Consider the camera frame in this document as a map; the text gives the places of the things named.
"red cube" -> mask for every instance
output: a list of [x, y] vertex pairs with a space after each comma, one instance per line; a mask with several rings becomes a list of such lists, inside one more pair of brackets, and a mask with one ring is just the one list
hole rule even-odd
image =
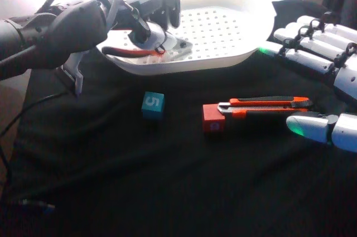
[[202, 106], [203, 131], [206, 133], [222, 132], [225, 126], [225, 117], [218, 111], [218, 104]]

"robotic hand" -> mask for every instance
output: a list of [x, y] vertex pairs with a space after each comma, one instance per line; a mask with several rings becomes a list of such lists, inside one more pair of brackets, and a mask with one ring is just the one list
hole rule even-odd
[[[323, 82], [342, 101], [357, 107], [357, 31], [337, 25], [335, 15], [326, 12], [321, 19], [302, 16], [278, 29], [274, 37], [282, 45], [266, 42], [261, 52], [300, 75]], [[286, 123], [306, 138], [357, 152], [356, 115], [296, 113]]]
[[104, 54], [138, 57], [185, 46], [166, 30], [180, 25], [180, 0], [46, 0], [33, 15], [0, 20], [0, 80], [27, 69], [56, 69], [79, 95], [83, 56], [107, 38], [109, 30], [132, 30], [141, 52], [103, 48]]

